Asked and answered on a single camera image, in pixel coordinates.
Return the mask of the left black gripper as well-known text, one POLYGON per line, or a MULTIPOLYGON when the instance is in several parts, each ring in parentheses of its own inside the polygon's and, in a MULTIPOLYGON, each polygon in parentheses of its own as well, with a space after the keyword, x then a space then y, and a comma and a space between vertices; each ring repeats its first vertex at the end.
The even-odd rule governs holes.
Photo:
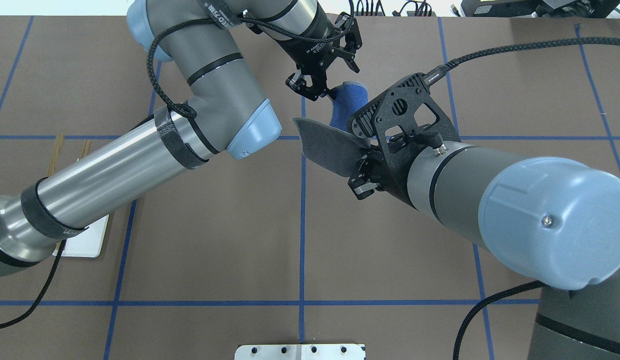
POLYGON ((300 35, 309 39, 328 39, 344 32, 345 46, 340 46, 340 39, 331 42, 314 42, 305 39, 285 39, 280 47, 292 58, 301 72, 292 73, 286 80, 287 86, 294 93, 310 101, 317 101, 320 89, 308 86, 306 76, 319 79, 326 75, 326 69, 336 58, 344 59, 348 68, 354 73, 361 69, 356 64, 356 53, 363 46, 357 20, 347 13, 337 17, 337 23, 331 23, 324 10, 316 10, 309 27, 300 35))

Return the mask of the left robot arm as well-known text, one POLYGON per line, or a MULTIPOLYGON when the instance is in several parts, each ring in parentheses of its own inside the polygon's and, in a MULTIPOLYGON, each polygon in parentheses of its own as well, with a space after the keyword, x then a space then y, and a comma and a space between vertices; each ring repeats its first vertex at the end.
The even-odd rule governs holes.
POLYGON ((285 84, 308 100, 331 93, 335 59, 360 71, 354 3, 331 22, 316 0, 136 0, 126 20, 164 107, 20 194, 0 196, 0 277, 39 264, 58 243, 218 153, 241 160, 278 139, 280 121, 231 28, 247 24, 273 39, 296 65, 285 84))

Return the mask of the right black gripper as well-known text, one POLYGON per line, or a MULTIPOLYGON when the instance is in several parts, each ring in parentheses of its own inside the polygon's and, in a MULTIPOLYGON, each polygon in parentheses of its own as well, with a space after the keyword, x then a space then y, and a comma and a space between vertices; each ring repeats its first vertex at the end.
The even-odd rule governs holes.
POLYGON ((374 192, 386 192, 400 201, 408 201, 409 148, 393 152, 373 146, 352 166, 348 186, 358 200, 374 192))

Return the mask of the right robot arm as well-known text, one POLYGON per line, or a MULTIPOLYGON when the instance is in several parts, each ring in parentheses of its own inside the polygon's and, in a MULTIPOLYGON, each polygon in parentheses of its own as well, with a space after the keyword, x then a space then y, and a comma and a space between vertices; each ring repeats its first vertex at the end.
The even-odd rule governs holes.
POLYGON ((385 191, 530 278, 467 313, 541 289, 530 360, 620 360, 620 178, 561 157, 459 141, 347 140, 335 173, 358 199, 385 191))

